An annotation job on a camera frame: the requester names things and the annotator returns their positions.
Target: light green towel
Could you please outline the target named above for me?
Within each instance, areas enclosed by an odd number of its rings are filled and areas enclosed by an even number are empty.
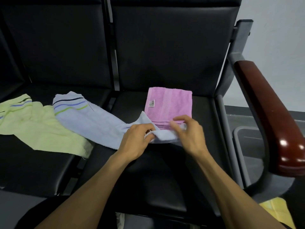
[[[27,94],[0,103],[0,134],[14,134],[34,150],[88,158],[91,142],[61,125],[53,106],[32,102]]]

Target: chair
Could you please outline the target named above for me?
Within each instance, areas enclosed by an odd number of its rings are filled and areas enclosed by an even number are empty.
[[[11,68],[5,74],[11,80],[1,77],[1,101],[26,93],[50,105],[55,94],[74,91],[107,105],[113,81],[101,0],[1,0],[0,11],[1,53]],[[32,150],[14,135],[0,135],[0,143],[0,186],[6,191],[58,195],[80,159]]]
[[[149,87],[191,90],[192,116],[204,128],[211,155],[244,188],[222,99],[235,75],[266,135],[266,171],[256,187],[246,189],[254,196],[270,186],[268,170],[289,177],[304,174],[305,144],[257,67],[243,61],[253,21],[241,20],[234,26],[240,4],[241,0],[111,0],[113,24],[109,24],[120,84],[111,113],[131,123],[144,110]],[[75,190],[114,152],[95,146]],[[198,225],[214,225],[220,215],[200,168],[173,144],[148,145],[118,179],[108,203],[118,212]]]

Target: hand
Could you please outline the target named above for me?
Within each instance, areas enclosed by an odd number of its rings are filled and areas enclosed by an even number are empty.
[[[149,134],[145,137],[146,133],[150,130],[155,130],[153,124],[132,125],[124,134],[117,153],[124,154],[127,162],[131,162],[140,157],[148,143],[155,138],[154,134]]]
[[[188,152],[195,159],[209,155],[204,138],[203,128],[197,121],[187,115],[175,117],[173,120],[184,120],[187,125],[187,129],[182,130],[176,122],[170,122],[170,126],[177,132],[181,144],[186,152]]]

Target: armrest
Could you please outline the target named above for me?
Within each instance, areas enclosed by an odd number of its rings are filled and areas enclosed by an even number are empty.
[[[271,173],[305,175],[305,139],[288,110],[251,61],[236,61],[235,76],[258,123]]]

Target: blue stripe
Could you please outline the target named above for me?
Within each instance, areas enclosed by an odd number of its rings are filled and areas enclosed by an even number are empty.
[[[57,107],[59,107],[59,106],[62,106],[62,105],[66,105],[66,106],[75,106],[75,105],[79,105],[79,104],[82,104],[82,103],[85,103],[86,101],[83,101],[83,102],[80,102],[80,103],[77,103],[77,104],[59,104],[59,105],[57,105],[56,107],[54,107],[54,109],[55,108],[57,108]]]
[[[11,105],[11,107],[22,106],[22,105],[24,105],[25,103],[29,103],[29,102],[32,102],[32,100],[26,101],[26,102],[24,102],[23,104],[14,104],[14,105]]]

